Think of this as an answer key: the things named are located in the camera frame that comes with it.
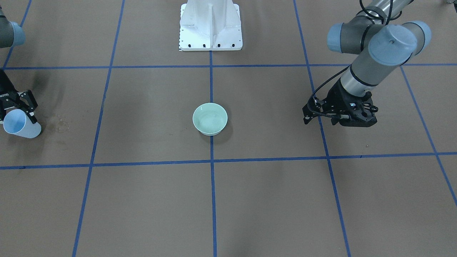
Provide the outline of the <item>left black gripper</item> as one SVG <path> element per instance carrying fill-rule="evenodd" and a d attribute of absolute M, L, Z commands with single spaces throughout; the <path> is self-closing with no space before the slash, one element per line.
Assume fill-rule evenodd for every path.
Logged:
<path fill-rule="evenodd" d="M 362 97 L 354 96 L 338 79 L 327 94 L 327 114 L 333 124 L 372 124 L 372 93 L 368 91 Z"/>

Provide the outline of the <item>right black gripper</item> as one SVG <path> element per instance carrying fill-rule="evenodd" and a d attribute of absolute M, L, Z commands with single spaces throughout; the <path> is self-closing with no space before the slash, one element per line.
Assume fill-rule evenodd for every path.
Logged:
<path fill-rule="evenodd" d="M 22 109 L 29 116 L 35 116 L 35 110 L 38 103 L 31 90 L 26 90 L 20 93 L 16 90 L 13 83 L 3 70 L 0 70 L 0 123 L 4 123 L 4 119 L 10 109 Z"/>

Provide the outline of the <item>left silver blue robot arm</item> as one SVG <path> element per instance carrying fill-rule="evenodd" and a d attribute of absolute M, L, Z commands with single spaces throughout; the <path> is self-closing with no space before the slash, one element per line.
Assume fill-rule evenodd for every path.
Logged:
<path fill-rule="evenodd" d="M 372 92 L 396 68 L 407 63 L 429 45 L 430 27 L 422 21 L 393 24 L 410 0 L 374 0 L 347 23 L 334 24 L 327 34 L 327 47 L 343 54 L 355 54 L 315 111 L 333 125 L 370 127 L 377 122 L 378 107 Z"/>

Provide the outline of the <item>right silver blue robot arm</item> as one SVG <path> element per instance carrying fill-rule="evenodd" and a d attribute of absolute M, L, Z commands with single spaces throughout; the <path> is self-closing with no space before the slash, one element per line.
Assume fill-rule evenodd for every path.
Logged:
<path fill-rule="evenodd" d="M 16 22 L 9 21 L 0 11 L 0 47 L 8 48 L 19 46 L 25 42 L 23 28 Z M 38 107 L 31 90 L 19 92 L 6 75 L 3 68 L 0 70 L 0 120 L 3 123 L 8 109 L 19 109 L 25 112 L 26 116 L 33 123 L 37 123 L 35 110 Z"/>

